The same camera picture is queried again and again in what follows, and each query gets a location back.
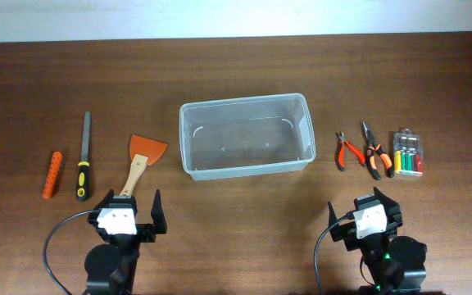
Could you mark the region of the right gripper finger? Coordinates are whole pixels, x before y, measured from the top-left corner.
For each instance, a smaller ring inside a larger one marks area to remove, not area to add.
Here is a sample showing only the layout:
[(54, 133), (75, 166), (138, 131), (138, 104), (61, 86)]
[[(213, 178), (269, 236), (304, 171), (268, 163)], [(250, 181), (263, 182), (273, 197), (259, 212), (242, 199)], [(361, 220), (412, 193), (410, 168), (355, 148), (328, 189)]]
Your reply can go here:
[(373, 187), (374, 197), (380, 201), (385, 209), (399, 209), (400, 205), (384, 193), (382, 193), (377, 187)]
[(329, 231), (338, 232), (340, 223), (343, 221), (343, 218), (342, 217), (338, 218), (336, 216), (335, 210), (331, 202), (328, 202), (328, 208), (329, 208), (329, 223), (328, 223)]

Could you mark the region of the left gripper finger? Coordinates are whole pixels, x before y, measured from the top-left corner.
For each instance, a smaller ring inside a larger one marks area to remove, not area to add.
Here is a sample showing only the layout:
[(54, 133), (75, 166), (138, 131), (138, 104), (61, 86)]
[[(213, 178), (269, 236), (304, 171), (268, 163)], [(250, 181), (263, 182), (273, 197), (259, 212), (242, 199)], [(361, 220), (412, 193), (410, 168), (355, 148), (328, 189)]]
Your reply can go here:
[(151, 217), (153, 221), (152, 224), (154, 226), (155, 234), (166, 234), (167, 223), (166, 223), (165, 214), (162, 208), (161, 192), (159, 189), (157, 189), (155, 192), (152, 209), (151, 209)]
[(99, 212), (102, 208), (106, 208), (111, 203), (113, 197), (115, 196), (115, 192), (113, 189), (110, 189), (106, 196), (93, 208), (95, 213)]

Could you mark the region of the file with black-yellow handle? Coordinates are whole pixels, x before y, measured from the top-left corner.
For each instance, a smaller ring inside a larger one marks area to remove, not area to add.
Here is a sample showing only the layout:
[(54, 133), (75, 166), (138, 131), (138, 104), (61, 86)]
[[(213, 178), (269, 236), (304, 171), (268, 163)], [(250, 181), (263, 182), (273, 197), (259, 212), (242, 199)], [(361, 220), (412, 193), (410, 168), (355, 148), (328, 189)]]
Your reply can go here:
[(78, 163), (78, 178), (76, 185), (76, 200), (84, 202), (89, 198), (89, 141), (90, 141), (91, 113), (84, 114), (84, 125), (81, 142), (81, 156)]

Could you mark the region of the orange-black long-nose pliers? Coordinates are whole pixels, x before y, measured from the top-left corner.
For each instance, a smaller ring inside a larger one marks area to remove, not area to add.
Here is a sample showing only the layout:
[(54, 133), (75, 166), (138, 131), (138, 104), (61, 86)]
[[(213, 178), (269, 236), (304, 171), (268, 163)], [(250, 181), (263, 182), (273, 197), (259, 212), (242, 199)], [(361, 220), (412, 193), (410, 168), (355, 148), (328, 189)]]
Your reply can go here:
[(375, 163), (375, 156), (378, 155), (383, 162), (387, 177), (394, 176), (394, 164), (384, 148), (376, 142), (375, 136), (365, 121), (361, 122), (366, 141), (365, 159), (370, 174), (375, 180), (380, 180), (381, 176)]

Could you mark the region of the clear case coloured screwdrivers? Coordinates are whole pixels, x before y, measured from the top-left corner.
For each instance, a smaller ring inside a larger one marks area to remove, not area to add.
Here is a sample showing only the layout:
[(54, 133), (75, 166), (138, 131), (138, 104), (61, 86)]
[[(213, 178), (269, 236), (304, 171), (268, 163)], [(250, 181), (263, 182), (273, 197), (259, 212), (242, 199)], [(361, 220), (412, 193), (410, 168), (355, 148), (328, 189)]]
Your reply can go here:
[(420, 136), (410, 129), (402, 129), (393, 136), (394, 173), (396, 175), (422, 176), (423, 144)]

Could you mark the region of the orange scraper wooden handle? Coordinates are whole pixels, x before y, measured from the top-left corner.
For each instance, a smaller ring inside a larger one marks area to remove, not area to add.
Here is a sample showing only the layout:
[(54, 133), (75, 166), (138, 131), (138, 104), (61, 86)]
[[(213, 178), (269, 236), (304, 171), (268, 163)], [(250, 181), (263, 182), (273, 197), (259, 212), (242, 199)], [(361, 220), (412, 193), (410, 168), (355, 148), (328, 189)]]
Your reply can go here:
[(155, 164), (165, 153), (168, 147), (167, 143), (145, 138), (139, 135), (132, 135), (129, 142), (129, 156), (131, 165), (129, 175), (122, 188), (120, 195), (131, 197), (134, 188), (142, 173), (148, 166)]

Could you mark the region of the orange perforated bit holder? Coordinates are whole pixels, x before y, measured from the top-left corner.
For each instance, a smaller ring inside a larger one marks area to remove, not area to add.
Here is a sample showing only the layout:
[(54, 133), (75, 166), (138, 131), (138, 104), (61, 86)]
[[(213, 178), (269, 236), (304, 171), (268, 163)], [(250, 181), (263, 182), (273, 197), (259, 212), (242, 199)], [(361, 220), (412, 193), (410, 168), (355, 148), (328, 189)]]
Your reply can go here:
[(55, 151), (52, 154), (47, 178), (45, 180), (45, 185), (43, 187), (44, 199), (50, 199), (53, 195), (54, 188), (57, 182), (57, 176), (59, 175), (59, 171), (61, 169), (61, 163), (62, 163), (62, 154), (59, 151)]

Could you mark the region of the small red-handled cutters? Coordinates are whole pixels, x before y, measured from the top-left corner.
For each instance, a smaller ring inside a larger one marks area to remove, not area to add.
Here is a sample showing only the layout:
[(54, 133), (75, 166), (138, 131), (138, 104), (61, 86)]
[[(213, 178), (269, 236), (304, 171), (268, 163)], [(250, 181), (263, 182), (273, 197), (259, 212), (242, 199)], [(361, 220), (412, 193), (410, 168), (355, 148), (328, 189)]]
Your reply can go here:
[(337, 149), (336, 164), (337, 164), (338, 169), (340, 171), (346, 170), (345, 161), (344, 161), (344, 153), (346, 149), (348, 149), (350, 152), (352, 152), (355, 155), (356, 159), (358, 160), (361, 166), (366, 166), (366, 159), (365, 159), (364, 153), (359, 148), (357, 148), (356, 146), (354, 146), (347, 140), (344, 132), (338, 131), (337, 137), (338, 137), (338, 149)]

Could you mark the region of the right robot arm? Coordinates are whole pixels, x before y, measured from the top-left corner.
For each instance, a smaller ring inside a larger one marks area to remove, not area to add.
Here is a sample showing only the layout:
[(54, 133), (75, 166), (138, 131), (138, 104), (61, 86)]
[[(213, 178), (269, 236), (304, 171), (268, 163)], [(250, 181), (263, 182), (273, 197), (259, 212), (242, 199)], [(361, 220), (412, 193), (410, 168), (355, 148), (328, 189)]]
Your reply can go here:
[(399, 236), (403, 226), (398, 202), (378, 188), (354, 200), (355, 209), (338, 218), (329, 208), (327, 232), (342, 241), (349, 252), (361, 252), (372, 281), (359, 288), (360, 294), (418, 294), (426, 278), (427, 245), (409, 236)]

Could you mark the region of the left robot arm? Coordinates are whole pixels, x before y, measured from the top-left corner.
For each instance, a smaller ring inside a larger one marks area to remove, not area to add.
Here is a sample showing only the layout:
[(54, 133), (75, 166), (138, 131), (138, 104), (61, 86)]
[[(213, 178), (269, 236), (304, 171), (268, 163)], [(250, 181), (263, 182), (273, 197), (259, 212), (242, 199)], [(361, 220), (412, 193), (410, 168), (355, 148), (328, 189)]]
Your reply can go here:
[(86, 256), (87, 273), (85, 294), (131, 294), (140, 245), (153, 243), (167, 231), (161, 204), (161, 193), (155, 192), (152, 203), (152, 222), (138, 224), (136, 199), (116, 195), (112, 190), (93, 208), (88, 222), (104, 241)]

